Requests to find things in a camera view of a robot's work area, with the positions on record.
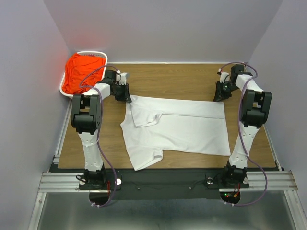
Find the white t shirt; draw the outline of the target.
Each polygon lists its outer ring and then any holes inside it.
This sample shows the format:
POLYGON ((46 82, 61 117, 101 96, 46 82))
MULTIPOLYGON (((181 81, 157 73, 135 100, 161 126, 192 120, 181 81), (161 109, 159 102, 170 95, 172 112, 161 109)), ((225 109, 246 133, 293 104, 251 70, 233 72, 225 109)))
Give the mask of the white t shirt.
POLYGON ((161 161, 165 150, 231 154, 223 102, 133 95, 120 126, 135 171, 161 161))

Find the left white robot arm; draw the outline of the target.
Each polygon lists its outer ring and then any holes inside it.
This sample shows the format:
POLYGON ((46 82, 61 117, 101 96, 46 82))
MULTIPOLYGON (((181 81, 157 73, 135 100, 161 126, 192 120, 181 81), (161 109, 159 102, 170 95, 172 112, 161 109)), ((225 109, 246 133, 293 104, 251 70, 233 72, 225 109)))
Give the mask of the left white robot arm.
POLYGON ((99 132, 103 116, 103 100, 114 96, 117 101, 130 103, 127 72, 106 70, 104 77, 89 90, 72 97, 71 125, 81 140, 85 158, 83 175, 77 175, 81 189, 103 189, 107 181, 102 153, 99 149, 99 132))

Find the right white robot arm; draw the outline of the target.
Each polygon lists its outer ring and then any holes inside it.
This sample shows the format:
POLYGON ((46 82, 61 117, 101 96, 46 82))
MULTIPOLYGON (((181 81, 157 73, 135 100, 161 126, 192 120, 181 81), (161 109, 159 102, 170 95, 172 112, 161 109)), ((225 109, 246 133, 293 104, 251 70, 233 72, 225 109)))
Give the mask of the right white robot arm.
POLYGON ((247 64, 231 63, 231 72, 218 69, 220 79, 215 83, 214 102, 221 102, 232 96, 235 90, 241 90, 238 108, 238 136, 234 150, 221 174, 221 183, 226 187, 247 184, 247 167, 254 138, 262 125, 268 120, 272 93, 263 90, 255 82, 258 73, 246 71, 247 64))

